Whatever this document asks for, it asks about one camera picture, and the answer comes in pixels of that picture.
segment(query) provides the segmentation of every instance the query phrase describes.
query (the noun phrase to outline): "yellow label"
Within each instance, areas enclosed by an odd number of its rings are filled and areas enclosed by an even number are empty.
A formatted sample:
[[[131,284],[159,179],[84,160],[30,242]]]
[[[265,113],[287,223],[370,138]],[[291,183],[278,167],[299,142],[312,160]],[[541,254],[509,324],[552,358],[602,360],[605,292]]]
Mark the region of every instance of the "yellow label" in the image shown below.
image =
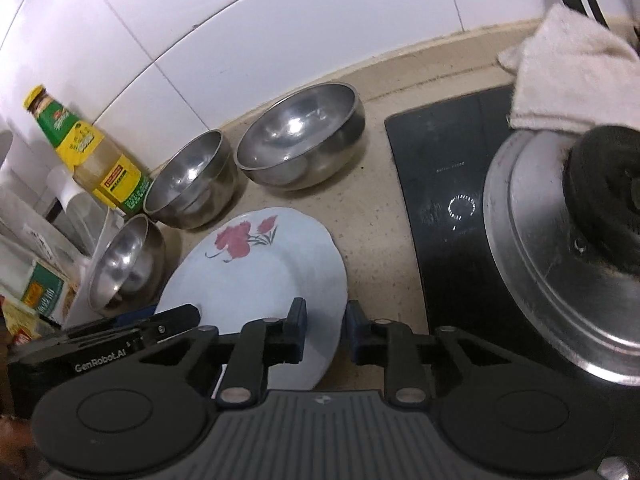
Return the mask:
[[[100,183],[100,188],[106,196],[114,197],[117,202],[122,203],[134,192],[141,176],[140,170],[126,156],[121,155]]]
[[[77,121],[56,148],[56,153],[73,173],[76,166],[86,161],[103,139],[102,132],[89,123]]]
[[[4,323],[11,335],[16,335],[22,330],[28,339],[40,337],[38,334],[38,319],[35,317],[35,313],[29,314],[6,299],[0,300],[0,304],[2,304]]]
[[[37,282],[31,282],[31,285],[29,285],[27,291],[24,293],[22,302],[31,308],[36,308],[43,292],[44,287],[42,285]]]
[[[102,190],[97,187],[93,190],[92,192],[94,194],[94,196],[103,204],[106,204],[107,206],[109,206],[112,209],[117,209],[118,206],[115,205],[108,196],[105,196],[105,194],[102,192]]]

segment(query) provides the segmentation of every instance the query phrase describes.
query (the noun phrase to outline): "sauce bottle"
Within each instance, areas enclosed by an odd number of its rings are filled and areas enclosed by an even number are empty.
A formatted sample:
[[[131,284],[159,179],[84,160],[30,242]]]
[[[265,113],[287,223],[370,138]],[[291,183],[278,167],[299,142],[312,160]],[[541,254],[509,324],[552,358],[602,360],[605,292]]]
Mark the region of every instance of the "sauce bottle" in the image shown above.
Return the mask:
[[[151,180],[115,142],[63,107],[42,85],[30,92],[24,107],[81,187],[126,216],[142,209]]]

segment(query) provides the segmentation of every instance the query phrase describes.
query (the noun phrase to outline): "round black pad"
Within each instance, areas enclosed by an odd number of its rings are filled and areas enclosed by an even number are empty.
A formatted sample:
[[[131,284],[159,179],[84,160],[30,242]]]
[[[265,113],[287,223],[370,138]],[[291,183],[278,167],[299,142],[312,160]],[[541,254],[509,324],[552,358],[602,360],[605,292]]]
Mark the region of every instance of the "round black pad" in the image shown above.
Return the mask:
[[[33,413],[36,446],[73,476],[144,474],[193,446],[207,421],[187,384],[87,374],[60,384]]]
[[[563,177],[572,218],[622,270],[640,272],[640,132],[599,126],[572,147]]]
[[[440,425],[464,455],[519,476],[592,466],[613,432],[607,403],[550,370],[481,367],[444,400]]]
[[[107,390],[87,397],[78,408],[78,418],[90,430],[101,433],[130,431],[148,421],[153,404],[131,390]]]

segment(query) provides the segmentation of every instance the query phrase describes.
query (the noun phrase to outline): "induction cooktop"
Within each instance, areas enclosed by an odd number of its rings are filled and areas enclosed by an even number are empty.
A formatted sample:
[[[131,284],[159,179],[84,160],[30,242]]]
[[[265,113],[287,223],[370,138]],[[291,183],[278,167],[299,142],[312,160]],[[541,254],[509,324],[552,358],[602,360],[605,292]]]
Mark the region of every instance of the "induction cooktop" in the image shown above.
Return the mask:
[[[600,392],[616,417],[611,452],[640,460],[640,388],[601,380],[560,356],[521,313],[494,263],[482,192],[495,152],[513,133],[512,91],[480,91],[385,121],[430,330],[460,327]]]

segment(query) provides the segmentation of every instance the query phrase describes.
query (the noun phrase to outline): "metal bowl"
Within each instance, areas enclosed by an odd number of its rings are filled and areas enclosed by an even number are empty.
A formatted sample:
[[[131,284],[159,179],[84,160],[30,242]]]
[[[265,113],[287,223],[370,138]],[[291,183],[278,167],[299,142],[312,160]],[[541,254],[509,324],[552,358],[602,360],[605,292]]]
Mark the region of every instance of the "metal bowl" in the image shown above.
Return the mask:
[[[364,123],[355,88],[337,82],[309,86],[265,111],[242,136],[234,160],[263,186],[314,186],[353,156]]]
[[[162,233],[145,215],[134,216],[116,233],[89,282],[89,306],[105,317],[149,306],[164,276]]]
[[[218,130],[193,139],[160,170],[146,192],[144,211],[178,229],[213,220],[238,184],[231,145]]]

